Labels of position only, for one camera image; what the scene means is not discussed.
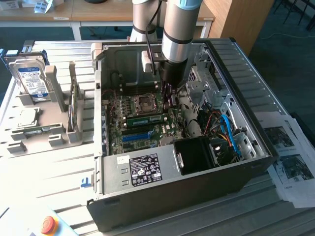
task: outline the robotic arm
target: robotic arm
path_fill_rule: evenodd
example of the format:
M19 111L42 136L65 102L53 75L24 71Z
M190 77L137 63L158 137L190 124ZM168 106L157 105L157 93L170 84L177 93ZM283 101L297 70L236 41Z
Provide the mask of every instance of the robotic arm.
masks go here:
M133 0L133 29L130 40L148 42L142 60L150 60L155 74L159 68L164 104L176 93L182 81L202 0ZM161 56L152 52L156 26L164 27Z

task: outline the yellow wire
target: yellow wire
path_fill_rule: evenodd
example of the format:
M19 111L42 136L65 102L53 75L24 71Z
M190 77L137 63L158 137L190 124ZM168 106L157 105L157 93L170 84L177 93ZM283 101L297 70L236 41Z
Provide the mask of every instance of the yellow wire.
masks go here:
M222 138L224 138L225 140L227 140L226 137L223 136L222 134L217 134L217 135L220 135Z

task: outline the blue hard drive label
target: blue hard drive label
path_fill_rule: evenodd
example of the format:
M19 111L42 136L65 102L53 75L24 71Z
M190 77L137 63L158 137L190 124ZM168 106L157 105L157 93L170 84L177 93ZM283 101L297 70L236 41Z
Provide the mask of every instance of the blue hard drive label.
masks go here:
M162 180L158 155L150 154L129 160L131 183L134 187Z
M43 101L48 96L48 90L38 67L18 69L21 81L34 101Z

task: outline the motherboard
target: motherboard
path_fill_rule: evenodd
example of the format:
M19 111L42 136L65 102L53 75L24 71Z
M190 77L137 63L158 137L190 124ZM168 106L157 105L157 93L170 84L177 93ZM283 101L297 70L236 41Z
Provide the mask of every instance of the motherboard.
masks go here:
M111 89L103 92L110 155L169 145L185 137L180 110L172 108L162 113L158 89L156 93L129 94Z

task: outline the red emergency stop button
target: red emergency stop button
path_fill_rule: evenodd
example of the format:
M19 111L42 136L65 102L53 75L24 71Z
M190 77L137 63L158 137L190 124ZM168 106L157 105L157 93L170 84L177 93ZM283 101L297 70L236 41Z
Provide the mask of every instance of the red emergency stop button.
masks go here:
M56 222L54 218L51 216L47 216L42 223L41 233L45 235L50 234L54 230L55 225Z

